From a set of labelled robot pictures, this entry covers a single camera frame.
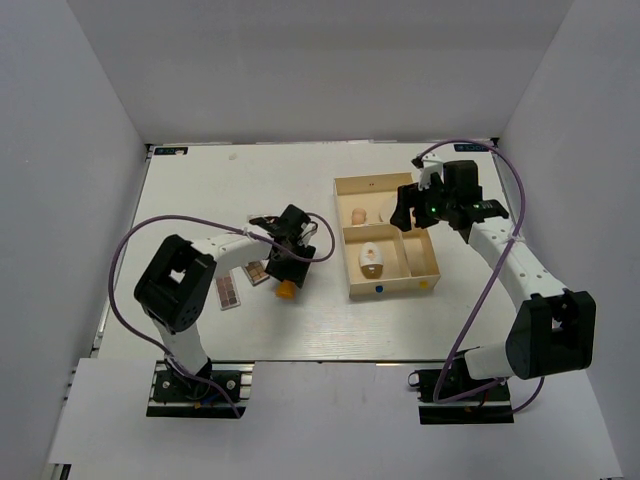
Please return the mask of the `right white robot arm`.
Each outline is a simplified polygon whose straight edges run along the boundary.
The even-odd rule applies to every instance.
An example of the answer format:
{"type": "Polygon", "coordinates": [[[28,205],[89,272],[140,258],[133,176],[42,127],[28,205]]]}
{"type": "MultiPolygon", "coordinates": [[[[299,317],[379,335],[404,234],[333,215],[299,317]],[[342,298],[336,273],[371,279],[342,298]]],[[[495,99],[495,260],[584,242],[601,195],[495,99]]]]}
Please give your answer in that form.
{"type": "Polygon", "coordinates": [[[447,223],[496,273],[516,310],[504,341],[455,355],[453,390],[472,399],[490,379],[527,380],[588,368],[595,334],[593,297],[566,287],[517,239],[505,207],[484,198],[474,161],[413,163],[420,179],[398,188],[391,224],[407,232],[447,223]]]}

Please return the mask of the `round white powder puff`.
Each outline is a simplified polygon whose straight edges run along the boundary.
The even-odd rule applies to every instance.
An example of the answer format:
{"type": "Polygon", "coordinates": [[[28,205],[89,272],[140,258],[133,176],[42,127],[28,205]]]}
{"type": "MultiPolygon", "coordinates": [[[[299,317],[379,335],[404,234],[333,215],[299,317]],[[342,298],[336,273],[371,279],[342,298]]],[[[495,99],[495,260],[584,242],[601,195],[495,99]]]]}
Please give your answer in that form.
{"type": "Polygon", "coordinates": [[[390,222],[391,217],[396,209],[396,205],[397,202],[395,197],[389,197],[383,201],[382,205],[379,208],[379,218],[381,222],[390,222]]]}

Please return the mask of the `orange white foundation bottle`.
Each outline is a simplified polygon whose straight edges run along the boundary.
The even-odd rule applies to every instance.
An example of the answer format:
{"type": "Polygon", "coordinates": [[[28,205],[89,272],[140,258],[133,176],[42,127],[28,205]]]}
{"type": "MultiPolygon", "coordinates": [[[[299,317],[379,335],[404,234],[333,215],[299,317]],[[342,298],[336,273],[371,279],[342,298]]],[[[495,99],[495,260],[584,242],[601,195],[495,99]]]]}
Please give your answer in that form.
{"type": "Polygon", "coordinates": [[[277,287],[275,294],[278,298],[293,300],[296,294],[296,285],[289,280],[283,280],[277,287]]]}

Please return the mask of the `brown long eyeshadow palette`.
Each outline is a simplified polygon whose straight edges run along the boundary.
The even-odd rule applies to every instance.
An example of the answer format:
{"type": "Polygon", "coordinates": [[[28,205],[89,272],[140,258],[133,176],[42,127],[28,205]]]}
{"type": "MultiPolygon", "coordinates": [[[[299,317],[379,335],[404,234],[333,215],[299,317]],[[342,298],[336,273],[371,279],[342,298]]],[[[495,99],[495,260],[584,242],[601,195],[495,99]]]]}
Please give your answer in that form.
{"type": "Polygon", "coordinates": [[[265,270],[265,264],[262,261],[251,261],[244,265],[242,270],[253,287],[264,283],[270,278],[270,275],[265,270]]]}

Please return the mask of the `white egg-shaped sponge case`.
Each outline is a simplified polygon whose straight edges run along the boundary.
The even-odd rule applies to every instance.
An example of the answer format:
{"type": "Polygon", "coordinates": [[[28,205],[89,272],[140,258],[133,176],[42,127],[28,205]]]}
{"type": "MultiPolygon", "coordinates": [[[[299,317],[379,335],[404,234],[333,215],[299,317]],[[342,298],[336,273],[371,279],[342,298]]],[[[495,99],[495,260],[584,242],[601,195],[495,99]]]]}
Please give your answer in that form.
{"type": "Polygon", "coordinates": [[[384,270],[384,259],[382,251],[374,242],[366,242],[362,245],[359,257],[359,268],[363,276],[367,279],[378,279],[384,270]]]}

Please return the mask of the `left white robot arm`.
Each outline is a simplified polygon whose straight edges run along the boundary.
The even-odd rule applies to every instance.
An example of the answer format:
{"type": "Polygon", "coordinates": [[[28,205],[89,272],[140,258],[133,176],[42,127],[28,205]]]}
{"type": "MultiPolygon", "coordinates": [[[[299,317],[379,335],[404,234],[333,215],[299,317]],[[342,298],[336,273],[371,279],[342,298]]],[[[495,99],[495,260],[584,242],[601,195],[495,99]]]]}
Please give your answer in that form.
{"type": "Polygon", "coordinates": [[[316,248],[310,238],[317,223],[294,205],[278,216],[257,217],[238,234],[226,233],[199,241],[177,234],[161,243],[134,288],[134,298],[154,322],[167,359],[178,373],[177,387],[199,399],[211,387],[211,360],[205,353],[196,322],[215,281],[251,262],[266,263],[272,278],[303,287],[316,248]]]}

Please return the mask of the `mauve long eyeshadow palette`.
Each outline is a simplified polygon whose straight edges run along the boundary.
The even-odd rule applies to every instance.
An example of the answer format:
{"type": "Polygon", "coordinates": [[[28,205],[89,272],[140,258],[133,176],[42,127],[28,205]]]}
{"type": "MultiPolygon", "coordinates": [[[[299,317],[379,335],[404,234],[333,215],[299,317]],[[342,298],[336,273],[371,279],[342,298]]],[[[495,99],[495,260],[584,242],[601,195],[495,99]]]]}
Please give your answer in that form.
{"type": "Polygon", "coordinates": [[[217,299],[221,311],[238,307],[241,302],[234,277],[231,272],[215,279],[217,299]]]}

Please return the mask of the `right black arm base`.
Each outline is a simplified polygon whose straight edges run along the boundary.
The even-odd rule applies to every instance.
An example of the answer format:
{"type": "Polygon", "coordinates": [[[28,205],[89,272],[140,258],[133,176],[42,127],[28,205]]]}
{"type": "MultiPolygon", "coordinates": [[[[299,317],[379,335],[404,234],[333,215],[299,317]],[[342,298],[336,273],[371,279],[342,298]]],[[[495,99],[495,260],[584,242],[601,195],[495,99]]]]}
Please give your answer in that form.
{"type": "Polygon", "coordinates": [[[514,422],[511,395],[505,383],[456,401],[436,403],[434,393],[440,373],[440,368],[428,368],[414,370],[407,377],[408,387],[418,395],[421,425],[497,425],[514,422]]]}

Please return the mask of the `beige makeup sponge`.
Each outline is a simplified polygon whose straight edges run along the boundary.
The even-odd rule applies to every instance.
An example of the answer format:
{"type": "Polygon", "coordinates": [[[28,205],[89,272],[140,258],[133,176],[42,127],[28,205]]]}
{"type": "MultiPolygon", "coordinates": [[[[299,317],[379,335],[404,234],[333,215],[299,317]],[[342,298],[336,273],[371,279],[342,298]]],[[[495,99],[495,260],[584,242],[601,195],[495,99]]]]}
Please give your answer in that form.
{"type": "Polygon", "coordinates": [[[351,213],[351,224],[353,226],[365,225],[367,223],[367,211],[364,208],[354,208],[351,213]]]}

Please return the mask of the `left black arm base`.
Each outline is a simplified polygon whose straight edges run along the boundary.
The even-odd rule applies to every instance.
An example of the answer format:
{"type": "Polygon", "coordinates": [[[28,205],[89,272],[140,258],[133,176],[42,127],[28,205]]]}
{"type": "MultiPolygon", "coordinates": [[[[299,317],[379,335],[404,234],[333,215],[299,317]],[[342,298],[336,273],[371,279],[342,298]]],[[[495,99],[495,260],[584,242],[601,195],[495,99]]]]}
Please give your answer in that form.
{"type": "MultiPolygon", "coordinates": [[[[242,416],[251,393],[254,365],[214,363],[210,379],[232,400],[242,416]]],[[[180,379],[165,362],[157,361],[147,402],[151,418],[238,419],[233,407],[219,391],[191,379],[180,379]]]]}

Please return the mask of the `colourful square eyeshadow palette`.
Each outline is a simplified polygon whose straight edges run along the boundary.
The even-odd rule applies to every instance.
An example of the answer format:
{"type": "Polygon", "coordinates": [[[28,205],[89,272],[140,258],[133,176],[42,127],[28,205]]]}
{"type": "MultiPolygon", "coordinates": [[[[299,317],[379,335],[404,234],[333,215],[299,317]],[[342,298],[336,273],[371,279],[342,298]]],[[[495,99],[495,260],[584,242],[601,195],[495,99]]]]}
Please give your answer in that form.
{"type": "Polygon", "coordinates": [[[278,219],[274,215],[248,215],[247,222],[252,225],[270,224],[278,219]]]}

